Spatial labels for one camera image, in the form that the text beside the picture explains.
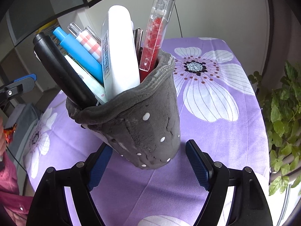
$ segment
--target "person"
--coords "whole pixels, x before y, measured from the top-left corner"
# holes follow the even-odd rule
[[[25,226],[33,197],[19,195],[17,170],[6,153],[6,140],[0,117],[0,225]]]

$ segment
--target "hand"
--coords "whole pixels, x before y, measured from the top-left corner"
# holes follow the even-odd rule
[[[2,117],[0,116],[0,155],[6,150],[5,135],[3,133]]]

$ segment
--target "red pen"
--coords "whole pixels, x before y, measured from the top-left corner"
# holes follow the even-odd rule
[[[140,82],[154,69],[175,0],[154,0],[139,65]]]

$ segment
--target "metal bolt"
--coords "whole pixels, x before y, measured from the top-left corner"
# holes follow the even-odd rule
[[[221,162],[219,162],[219,161],[216,161],[216,162],[214,162],[214,165],[216,167],[222,167],[223,164]]]
[[[245,167],[246,172],[251,173],[252,169],[250,167]]]
[[[48,173],[52,173],[52,172],[53,172],[53,170],[54,170],[54,168],[53,168],[53,167],[48,167],[46,171],[47,171]]]
[[[81,168],[81,167],[83,167],[84,165],[85,165],[85,163],[82,162],[82,161],[76,163],[76,167],[78,167],[78,168]]]

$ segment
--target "floral tablecloth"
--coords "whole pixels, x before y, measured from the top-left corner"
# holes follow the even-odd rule
[[[164,40],[162,49],[176,62],[181,147],[169,164],[157,170],[141,170],[113,152],[99,186],[91,192],[107,226],[194,224],[207,192],[186,157],[189,139],[229,168],[251,167],[268,190],[268,144],[261,111],[227,44],[214,38],[175,38]],[[65,101],[60,92],[28,141],[24,160],[34,189],[49,166],[70,168],[102,143],[68,117]],[[229,188],[219,225],[227,221],[232,195]],[[80,225],[68,188],[66,197],[73,225]]]

